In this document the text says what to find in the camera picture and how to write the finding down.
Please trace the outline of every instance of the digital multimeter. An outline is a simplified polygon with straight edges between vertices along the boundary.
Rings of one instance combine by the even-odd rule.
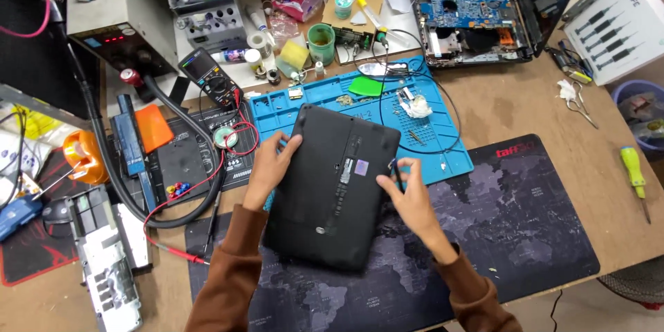
[[[224,73],[216,61],[203,48],[198,48],[182,59],[178,67],[185,75],[203,89],[219,107],[225,111],[235,107],[234,91],[242,90]]]

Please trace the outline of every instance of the wooden desk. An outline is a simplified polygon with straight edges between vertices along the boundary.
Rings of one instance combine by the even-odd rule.
[[[352,65],[331,65],[328,76],[353,69]],[[528,133],[539,135],[597,253],[600,275],[664,254],[664,191],[641,154],[649,183],[647,202],[653,221],[649,226],[618,155],[620,147],[636,147],[636,143],[606,90],[587,87],[583,91],[588,110],[600,126],[598,131],[556,98],[556,82],[564,76],[548,56],[527,64],[444,70],[435,76],[460,111],[462,139],[468,149]],[[286,85],[284,80],[279,87],[265,85],[254,90],[264,93]],[[207,98],[203,102],[204,107],[211,104]],[[198,100],[185,105],[197,110]],[[221,212],[229,212],[241,202],[245,190],[244,186],[225,192]],[[182,204],[163,216],[174,218],[192,208],[192,204]],[[154,237],[184,249],[183,233],[184,228],[160,230]],[[180,331],[191,310],[187,263],[153,249],[154,270],[136,278],[143,330]],[[0,331],[95,330],[90,296],[80,282],[81,268],[76,262],[12,288],[0,287]]]

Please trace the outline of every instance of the green container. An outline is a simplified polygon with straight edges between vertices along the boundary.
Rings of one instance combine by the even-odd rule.
[[[309,54],[314,61],[320,61],[327,66],[334,61],[335,34],[332,27],[326,24],[315,24],[307,32],[309,39]]]

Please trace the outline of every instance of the brown sleeve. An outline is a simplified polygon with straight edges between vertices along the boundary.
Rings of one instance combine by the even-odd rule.
[[[453,245],[459,258],[449,265],[436,264],[436,268],[450,288],[450,303],[461,327],[466,331],[522,331],[517,318],[498,304],[494,283],[481,277],[459,246]]]
[[[208,279],[196,297],[186,332],[247,330],[249,301],[262,263],[258,242],[267,219],[266,212],[235,205],[226,238],[212,254]]]

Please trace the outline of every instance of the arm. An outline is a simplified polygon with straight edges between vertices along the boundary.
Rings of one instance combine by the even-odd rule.
[[[256,151],[245,202],[235,205],[226,238],[214,249],[208,279],[196,297],[185,331],[247,330],[249,302],[262,264],[258,243],[268,219],[263,205],[284,178],[291,156],[301,143],[301,135],[289,139],[278,131]]]
[[[408,182],[405,193],[385,175],[379,175],[376,181],[390,195],[406,226],[434,254],[438,273],[450,288],[450,303],[461,327],[466,331],[521,331],[514,315],[498,304],[494,283],[473,269],[459,246],[453,246],[440,228],[422,182],[419,159],[402,158],[398,166],[411,168],[410,174],[400,174],[403,182]]]

